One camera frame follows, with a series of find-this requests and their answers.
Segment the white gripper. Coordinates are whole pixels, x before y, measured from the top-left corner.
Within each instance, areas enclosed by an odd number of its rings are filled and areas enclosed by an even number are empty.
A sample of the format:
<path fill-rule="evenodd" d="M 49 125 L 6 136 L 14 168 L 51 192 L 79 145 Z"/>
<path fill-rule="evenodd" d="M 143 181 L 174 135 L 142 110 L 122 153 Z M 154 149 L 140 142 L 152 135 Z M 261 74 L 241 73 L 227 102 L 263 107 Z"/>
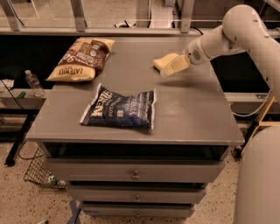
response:
<path fill-rule="evenodd" d="M 202 47 L 202 37 L 199 37 L 188 43 L 185 50 L 183 51 L 183 54 L 173 59 L 160 71 L 160 74 L 162 77 L 168 77 L 187 69 L 190 66 L 190 62 L 197 66 L 208 61 L 209 58 L 205 54 Z"/>

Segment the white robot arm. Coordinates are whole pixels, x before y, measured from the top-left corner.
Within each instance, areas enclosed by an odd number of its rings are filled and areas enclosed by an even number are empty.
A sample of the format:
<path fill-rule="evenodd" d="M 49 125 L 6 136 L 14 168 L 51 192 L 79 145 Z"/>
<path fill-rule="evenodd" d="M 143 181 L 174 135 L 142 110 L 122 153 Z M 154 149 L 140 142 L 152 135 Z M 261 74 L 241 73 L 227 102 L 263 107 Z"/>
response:
<path fill-rule="evenodd" d="M 160 70 L 163 77 L 201 65 L 222 55 L 248 53 L 278 101 L 280 101 L 280 44 L 268 33 L 258 13 L 246 4 L 231 8 L 222 25 L 192 40 L 183 53 Z"/>

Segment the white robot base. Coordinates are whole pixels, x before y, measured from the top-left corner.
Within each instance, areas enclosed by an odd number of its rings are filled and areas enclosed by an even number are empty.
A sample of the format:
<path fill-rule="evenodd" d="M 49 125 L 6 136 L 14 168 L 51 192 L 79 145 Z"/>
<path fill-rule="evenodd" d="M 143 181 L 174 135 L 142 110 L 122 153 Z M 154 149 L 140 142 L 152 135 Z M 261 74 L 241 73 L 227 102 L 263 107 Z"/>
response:
<path fill-rule="evenodd" d="M 280 127 L 260 131 L 245 151 L 233 224 L 280 224 Z"/>

